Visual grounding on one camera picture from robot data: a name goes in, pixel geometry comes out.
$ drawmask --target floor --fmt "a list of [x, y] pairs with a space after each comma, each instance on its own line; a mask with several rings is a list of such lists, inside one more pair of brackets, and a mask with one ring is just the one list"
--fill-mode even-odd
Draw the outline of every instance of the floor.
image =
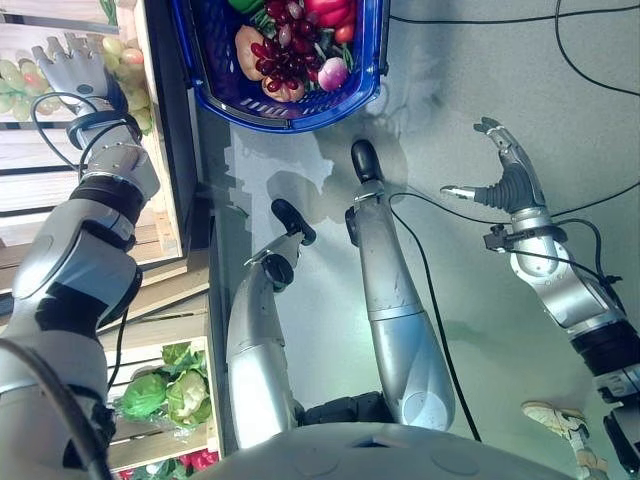
[[[612, 0], [606, 6], [624, 6]], [[551, 0], [394, 0], [411, 18], [515, 18], [553, 13]], [[602, 8], [596, 0], [565, 0], [563, 10]], [[638, 11], [562, 21], [575, 63], [612, 84], [640, 84]], [[329, 128], [295, 136], [259, 134], [200, 112], [201, 141], [214, 177], [227, 298], [242, 262], [283, 231], [272, 199], [293, 203], [318, 232], [304, 247], [294, 283], [278, 296], [292, 387], [310, 407], [379, 388], [357, 250], [344, 211], [357, 186], [349, 147], [369, 138], [389, 188], [418, 191], [467, 215], [504, 220], [496, 211], [449, 200], [450, 183], [487, 185], [501, 172], [493, 144], [473, 131], [487, 115], [502, 121], [535, 165], [552, 212], [606, 196], [638, 178], [640, 107], [630, 96], [588, 84], [563, 62], [553, 22], [501, 26], [410, 26], [392, 22], [389, 76], [380, 97]], [[230, 146], [213, 154], [212, 144]], [[617, 290], [632, 322], [640, 318], [638, 189], [579, 213], [604, 237], [603, 264], [624, 277]], [[436, 293], [458, 375], [486, 443], [568, 474], [567, 444], [520, 413], [525, 400], [581, 408], [593, 447], [626, 478], [601, 427], [608, 407], [566, 335], [542, 312], [537, 297], [512, 273], [508, 259], [486, 251], [486, 225], [461, 220], [419, 200], [397, 204], [416, 230], [433, 270]], [[589, 232], [568, 227], [576, 259], [592, 265]], [[415, 243], [400, 240], [414, 281], [430, 308]], [[452, 432], [470, 436], [458, 409]]]

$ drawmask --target red grapes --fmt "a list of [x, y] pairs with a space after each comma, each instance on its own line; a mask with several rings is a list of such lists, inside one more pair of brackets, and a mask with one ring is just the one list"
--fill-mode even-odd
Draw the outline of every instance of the red grapes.
[[300, 86], [300, 78], [315, 82], [322, 59], [315, 52], [318, 39], [317, 19], [305, 16], [305, 11], [295, 0], [267, 0], [267, 15], [275, 20], [276, 35], [265, 37], [262, 45], [251, 44], [251, 51], [258, 57], [256, 70], [272, 79], [267, 83], [270, 92], [283, 85], [291, 90]]

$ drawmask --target cable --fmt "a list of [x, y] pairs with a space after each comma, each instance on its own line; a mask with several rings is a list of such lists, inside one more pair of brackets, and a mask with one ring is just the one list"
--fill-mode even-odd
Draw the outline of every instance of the cable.
[[436, 299], [435, 289], [433, 287], [433, 281], [431, 279], [431, 270], [429, 269], [429, 262], [427, 262], [427, 256], [424, 253], [424, 249], [422, 248], [422, 244], [420, 240], [418, 240], [418, 236], [415, 234], [413, 230], [407, 225], [402, 218], [395, 212], [393, 206], [391, 205], [391, 198], [394, 195], [389, 197], [389, 208], [391, 209], [391, 213], [393, 216], [402, 224], [404, 228], [411, 234], [413, 239], [416, 241], [418, 245], [418, 249], [420, 250], [420, 256], [422, 257], [422, 263], [424, 264], [424, 270], [427, 274], [427, 284], [429, 285], [429, 294], [431, 296], [431, 303], [433, 305], [433, 311], [436, 316], [436, 323], [438, 324], [438, 331], [440, 332], [440, 340], [442, 341], [442, 350], [444, 352], [444, 358], [447, 362], [447, 366], [449, 367], [449, 373], [451, 374], [451, 380], [453, 381], [453, 386], [456, 390], [456, 394], [458, 395], [458, 399], [460, 400], [460, 406], [462, 407], [462, 411], [464, 412], [464, 416], [467, 419], [467, 423], [469, 424], [469, 428], [471, 429], [471, 433], [473, 434], [473, 438], [482, 442], [482, 438], [480, 437], [480, 433], [478, 432], [478, 428], [473, 420], [473, 416], [471, 415], [471, 411], [469, 410], [469, 406], [467, 405], [467, 400], [465, 399], [464, 394], [462, 393], [462, 387], [460, 386], [460, 381], [458, 380], [458, 375], [456, 374], [456, 369], [453, 365], [453, 360], [451, 359], [451, 352], [449, 351], [449, 344], [447, 342], [447, 335], [444, 330], [444, 324], [442, 323], [442, 317], [440, 316], [440, 309], [438, 308], [438, 301]]
[[601, 203], [608, 202], [609, 200], [613, 200], [614, 198], [619, 197], [620, 195], [624, 195], [625, 193], [633, 190], [634, 188], [637, 188], [638, 186], [640, 186], [640, 182], [636, 182], [633, 185], [628, 186], [624, 190], [620, 190], [619, 192], [614, 193], [612, 195], [609, 195], [607, 197], [601, 198], [600, 200], [595, 200], [593, 202], [586, 203], [586, 204], [584, 204], [584, 205], [582, 205], [580, 207], [575, 207], [575, 208], [569, 208], [567, 210], [562, 210], [561, 212], [554, 213], [551, 216], [552, 217], [559, 217], [560, 215], [566, 215], [568, 213], [577, 212], [578, 210], [584, 210], [585, 208], [593, 207], [595, 205], [600, 205]]
[[91, 152], [91, 149], [93, 148], [93, 146], [96, 144], [96, 142], [98, 140], [100, 140], [102, 138], [102, 136], [104, 134], [106, 134], [107, 132], [113, 130], [116, 127], [121, 127], [122, 125], [126, 125], [126, 121], [121, 120], [118, 123], [114, 123], [111, 124], [107, 127], [104, 127], [102, 130], [100, 130], [100, 132], [91, 139], [91, 141], [87, 144], [87, 146], [85, 147], [85, 149], [82, 151], [82, 155], [80, 156], [80, 162], [78, 163], [78, 183], [80, 183], [80, 181], [82, 180], [82, 169], [84, 167], [85, 162], [87, 161], [87, 156], [89, 155], [89, 152]]
[[116, 340], [116, 364], [113, 367], [113, 372], [111, 372], [109, 383], [107, 383], [107, 391], [111, 390], [111, 387], [113, 387], [113, 384], [116, 381], [116, 377], [118, 376], [118, 371], [120, 370], [120, 362], [122, 360], [122, 337], [124, 336], [124, 327], [127, 324], [128, 313], [128, 308], [124, 312], [122, 312], [122, 320], [120, 320], [120, 328], [118, 329], [118, 339]]
[[0, 350], [9, 352], [29, 370], [51, 401], [53, 408], [69, 429], [73, 444], [91, 478], [111, 480], [105, 450], [70, 390], [38, 353], [17, 343], [0, 338]]
[[[578, 10], [575, 12], [567, 12], [559, 15], [559, 18], [574, 17], [578, 15], [592, 15], [599, 13], [614, 13], [614, 12], [626, 12], [629, 10], [636, 10], [640, 8], [640, 4], [632, 5], [630, 7], [620, 8], [601, 8], [596, 10]], [[554, 20], [555, 15], [543, 15], [540, 17], [525, 17], [525, 18], [513, 18], [507, 20], [413, 20], [410, 18], [398, 17], [396, 15], [390, 15], [389, 18], [397, 22], [410, 23], [413, 25], [506, 25], [512, 23], [529, 23], [540, 22], [544, 20]]]
[[49, 92], [49, 93], [45, 93], [44, 95], [40, 95], [38, 98], [36, 98], [33, 101], [33, 103], [31, 104], [31, 118], [33, 118], [33, 123], [36, 126], [36, 130], [38, 130], [38, 133], [42, 137], [42, 140], [44, 140], [44, 143], [47, 144], [47, 146], [53, 151], [53, 153], [55, 153], [60, 158], [60, 160], [62, 160], [67, 165], [69, 165], [69, 167], [71, 167], [71, 169], [80, 170], [80, 168], [76, 167], [71, 162], [71, 160], [69, 160], [67, 157], [65, 157], [63, 155], [63, 153], [60, 150], [58, 150], [56, 148], [56, 146], [51, 142], [51, 140], [49, 140], [49, 137], [44, 133], [44, 129], [42, 128], [42, 125], [41, 125], [40, 121], [38, 120], [38, 112], [36, 110], [38, 108], [38, 105], [40, 105], [40, 103], [43, 102], [44, 100], [46, 100], [47, 98], [51, 98], [51, 97], [71, 97], [71, 98], [75, 98], [76, 100], [84, 102], [85, 105], [89, 105], [93, 109], [94, 112], [97, 112], [98, 109], [95, 107], [95, 105], [93, 103], [91, 103], [86, 98], [81, 97], [80, 95], [76, 95], [75, 93], [69, 93], [69, 92]]
[[[561, 215], [567, 215], [568, 213], [574, 213], [574, 212], [578, 212], [580, 210], [584, 210], [586, 208], [589, 207], [593, 207], [595, 205], [600, 205], [601, 203], [605, 203], [608, 202], [609, 200], [613, 200], [614, 198], [617, 198], [621, 195], [624, 195], [627, 192], [630, 192], [631, 190], [633, 190], [634, 188], [637, 188], [638, 186], [640, 186], [640, 182], [636, 182], [633, 185], [630, 185], [628, 187], [626, 187], [623, 190], [620, 190], [619, 192], [613, 193], [611, 195], [608, 195], [604, 198], [601, 198], [599, 200], [594, 200], [592, 202], [589, 203], [585, 203], [584, 205], [580, 205], [579, 207], [573, 207], [573, 208], [569, 208], [567, 210], [562, 210], [558, 213], [553, 213], [551, 214], [551, 217], [559, 217]], [[394, 197], [415, 197], [415, 198], [419, 198], [420, 200], [423, 200], [427, 203], [429, 203], [430, 205], [433, 205], [434, 207], [438, 207], [441, 210], [444, 210], [447, 213], [450, 213], [452, 215], [455, 215], [456, 217], [465, 219], [465, 220], [469, 220], [471, 222], [476, 222], [476, 223], [482, 223], [485, 225], [508, 225], [508, 223], [506, 222], [492, 222], [489, 220], [481, 220], [479, 218], [473, 218], [473, 217], [468, 217], [467, 215], [463, 215], [461, 213], [455, 212], [453, 210], [448, 209], [447, 207], [440, 205], [438, 202], [435, 202], [433, 200], [431, 200], [430, 198], [424, 196], [424, 195], [419, 195], [419, 194], [415, 194], [415, 193], [409, 193], [409, 192], [398, 192], [398, 193], [394, 193], [393, 195], [391, 195], [389, 197], [389, 201], [391, 201]]]
[[618, 87], [614, 87], [612, 85], [608, 85], [606, 83], [599, 82], [599, 81], [594, 80], [593, 78], [589, 77], [586, 73], [584, 73], [582, 70], [580, 70], [578, 67], [576, 67], [576, 65], [571, 61], [571, 59], [567, 55], [567, 52], [564, 50], [564, 46], [562, 45], [562, 40], [560, 40], [560, 5], [561, 4], [562, 4], [562, 0], [557, 0], [557, 2], [556, 2], [556, 14], [554, 16], [554, 27], [555, 27], [555, 32], [556, 32], [556, 43], [558, 44], [558, 48], [560, 49], [560, 53], [562, 54], [562, 57], [569, 64], [569, 66], [573, 69], [573, 71], [576, 72], [578, 75], [580, 75], [582, 78], [584, 78], [586, 81], [591, 82], [594, 85], [597, 85], [599, 87], [606, 88], [607, 90], [613, 90], [615, 92], [626, 93], [628, 95], [633, 95], [635, 97], [640, 97], [640, 92], [634, 92], [632, 90], [626, 90], [624, 88], [618, 88]]
[[448, 209], [447, 207], [440, 205], [437, 202], [434, 202], [433, 200], [423, 196], [423, 195], [416, 195], [415, 193], [409, 193], [409, 192], [398, 192], [398, 193], [394, 193], [393, 195], [391, 195], [389, 197], [389, 205], [391, 205], [391, 200], [393, 200], [395, 197], [415, 197], [415, 198], [419, 198], [420, 200], [423, 200], [431, 205], [433, 205], [434, 207], [438, 207], [440, 210], [444, 210], [447, 213], [450, 213], [451, 215], [455, 215], [456, 217], [460, 217], [460, 218], [464, 218], [465, 220], [469, 220], [470, 222], [476, 222], [476, 223], [483, 223], [485, 225], [507, 225], [507, 223], [505, 222], [492, 222], [490, 220], [480, 220], [478, 218], [473, 218], [473, 217], [468, 217], [466, 215], [463, 215], [461, 213], [458, 212], [454, 212], [453, 210]]
[[593, 223], [591, 223], [588, 220], [584, 220], [582, 218], [568, 218], [566, 220], [557, 222], [556, 225], [566, 225], [570, 223], [578, 223], [581, 225], [585, 225], [586, 227], [589, 227], [589, 229], [591, 229], [591, 231], [593, 232], [593, 236], [595, 237], [595, 240], [596, 240], [596, 252], [595, 252], [594, 263], [596, 266], [596, 272], [598, 273], [598, 276], [600, 278], [600, 285], [602, 285], [602, 287], [606, 290], [607, 294], [616, 303], [616, 305], [618, 305], [620, 310], [622, 310], [622, 312], [626, 315], [627, 311], [624, 308], [624, 304], [622, 303], [622, 300], [620, 299], [620, 297], [618, 296], [614, 288], [611, 286], [613, 283], [619, 280], [622, 280], [622, 278], [617, 276], [605, 275], [604, 270], [602, 269], [602, 235], [600, 234], [600, 230]]

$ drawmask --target blue basket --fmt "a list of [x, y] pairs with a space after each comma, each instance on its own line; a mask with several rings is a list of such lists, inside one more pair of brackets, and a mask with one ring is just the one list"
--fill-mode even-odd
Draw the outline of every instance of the blue basket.
[[299, 133], [330, 125], [375, 98], [386, 73], [388, 0], [357, 0], [354, 68], [335, 92], [313, 91], [280, 103], [248, 80], [238, 65], [235, 34], [247, 17], [227, 0], [172, 0], [195, 96], [206, 109], [245, 127]]

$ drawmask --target sneaker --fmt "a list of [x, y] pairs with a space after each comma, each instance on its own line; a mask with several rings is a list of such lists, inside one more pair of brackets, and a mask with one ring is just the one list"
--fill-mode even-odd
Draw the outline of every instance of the sneaker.
[[571, 440], [580, 430], [587, 437], [589, 436], [587, 422], [580, 410], [559, 410], [545, 402], [525, 402], [521, 408], [522, 413], [527, 417], [541, 423], [566, 440]]

